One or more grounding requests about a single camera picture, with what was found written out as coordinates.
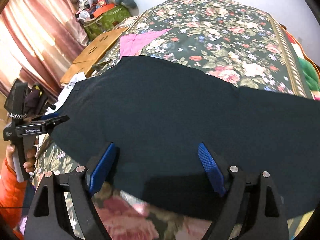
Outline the person left hand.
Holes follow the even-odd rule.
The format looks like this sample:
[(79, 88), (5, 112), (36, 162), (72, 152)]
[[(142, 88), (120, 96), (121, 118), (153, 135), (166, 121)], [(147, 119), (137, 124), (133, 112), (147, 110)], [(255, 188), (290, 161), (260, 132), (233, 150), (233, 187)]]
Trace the person left hand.
[[(37, 146), (38, 146), (38, 139), (35, 139), (34, 144), (31, 149), (27, 150), (26, 152), (26, 161), (23, 164), (25, 171), (30, 173), (35, 170), (35, 162), (36, 162), (36, 153), (37, 153)], [(15, 150), (15, 145), (10, 144), (7, 146), (6, 149), (6, 160), (9, 167), (14, 170), (14, 162), (13, 162), (13, 153)]]

